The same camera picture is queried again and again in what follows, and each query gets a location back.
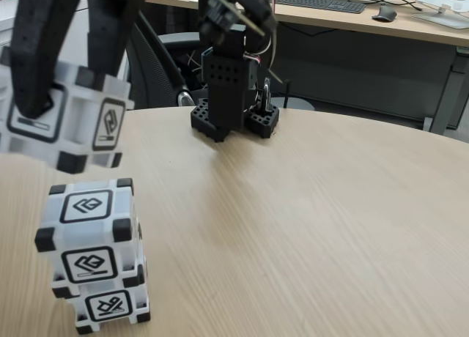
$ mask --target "wire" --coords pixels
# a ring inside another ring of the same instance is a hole
[[[191,65],[191,62],[193,62],[197,67],[201,67],[200,63],[198,63],[196,60],[193,59],[193,55],[196,53],[196,51],[192,51],[192,54],[189,56],[189,54],[186,54],[189,56],[189,61],[188,61],[188,66]]]
[[[288,24],[285,24],[283,22],[280,22],[280,24],[284,27],[287,27],[289,30],[291,31],[294,31],[294,32],[298,32],[298,33],[301,33],[301,34],[304,34],[308,37],[311,37],[311,38],[314,38],[314,37],[317,37],[318,35],[321,35],[321,34],[326,34],[326,33],[331,33],[331,32],[335,32],[335,31],[338,31],[338,29],[328,29],[327,31],[322,31],[322,32],[318,32],[318,33],[314,33],[314,34],[311,34],[311,33],[308,33],[308,32],[303,32],[301,31],[300,29],[296,29],[295,27],[291,27],[289,26]]]
[[[360,1],[361,4],[365,4],[365,5],[371,5],[371,4],[379,4],[379,3],[382,3],[382,4],[390,4],[390,5],[394,5],[394,6],[405,6],[405,5],[410,5],[411,7],[413,7],[414,9],[416,9],[417,11],[423,11],[423,9],[421,9],[420,7],[417,7],[415,6],[415,2],[409,2],[408,0],[400,0],[400,1],[403,1],[404,4],[396,4],[395,2],[390,2],[389,0],[369,0],[369,2],[363,2],[363,1]]]
[[[270,37],[272,40],[272,50],[270,51],[270,60],[269,60],[269,67],[268,69],[272,68],[273,61],[276,59],[276,51],[277,51],[277,28],[275,28],[272,32],[272,36]]]

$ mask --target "office chair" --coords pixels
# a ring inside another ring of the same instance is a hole
[[[193,106],[206,92],[189,92],[171,52],[191,52],[200,47],[199,33],[158,36],[140,13],[127,45],[135,109]]]

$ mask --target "cable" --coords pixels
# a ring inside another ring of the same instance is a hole
[[[285,24],[283,22],[280,22],[280,24],[284,27],[287,27],[289,30],[291,31],[294,31],[294,32],[298,32],[298,33],[301,33],[301,34],[304,34],[308,37],[311,37],[311,38],[314,38],[314,37],[317,37],[318,35],[321,35],[321,34],[326,34],[326,33],[331,33],[331,32],[335,32],[335,31],[338,31],[338,29],[328,29],[327,31],[322,31],[322,32],[318,32],[318,33],[314,33],[314,34],[311,34],[311,33],[308,33],[308,32],[303,32],[301,31],[300,29],[296,29],[295,27],[291,27],[289,26],[288,24]]]
[[[417,7],[417,6],[414,6],[415,2],[409,2],[408,0],[400,0],[400,1],[403,1],[404,4],[396,4],[395,2],[390,2],[389,0],[369,0],[369,2],[363,2],[363,1],[360,1],[361,4],[365,4],[365,5],[371,5],[371,4],[379,4],[379,3],[383,3],[383,4],[390,4],[390,5],[394,5],[394,6],[405,6],[405,5],[410,5],[411,7],[413,7],[414,9],[416,9],[417,11],[423,11],[423,9],[421,9],[420,7]]]

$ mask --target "perforated black block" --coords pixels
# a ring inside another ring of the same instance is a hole
[[[261,138],[270,138],[280,116],[277,107],[272,106],[271,108],[272,111],[266,113],[260,113],[256,110],[249,112],[244,120],[244,126]]]
[[[224,141],[229,134],[229,130],[217,128],[209,122],[207,101],[201,102],[192,110],[191,126],[215,142]]]

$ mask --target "round table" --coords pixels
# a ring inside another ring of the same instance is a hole
[[[76,336],[34,235],[52,184],[132,177],[152,320],[99,336],[466,337],[469,146],[281,111],[215,144],[190,108],[134,111],[117,169],[0,157],[0,336]]]

